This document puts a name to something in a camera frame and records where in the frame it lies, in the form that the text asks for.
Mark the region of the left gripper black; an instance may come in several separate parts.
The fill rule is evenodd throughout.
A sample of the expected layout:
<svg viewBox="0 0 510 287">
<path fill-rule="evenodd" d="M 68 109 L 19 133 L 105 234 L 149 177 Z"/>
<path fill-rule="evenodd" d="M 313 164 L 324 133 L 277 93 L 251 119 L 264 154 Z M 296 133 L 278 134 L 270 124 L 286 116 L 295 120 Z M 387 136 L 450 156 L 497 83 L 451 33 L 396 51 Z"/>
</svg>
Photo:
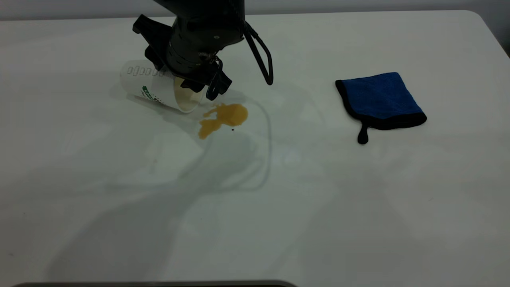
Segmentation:
<svg viewBox="0 0 510 287">
<path fill-rule="evenodd" d="M 218 64 L 216 54 L 243 40 L 244 18 L 177 18 L 172 26 L 165 27 L 168 38 L 165 45 L 165 68 L 175 76 L 184 78 L 180 86 L 198 93 L 213 78 L 206 91 L 208 100 L 224 94 L 232 80 Z"/>
</svg>

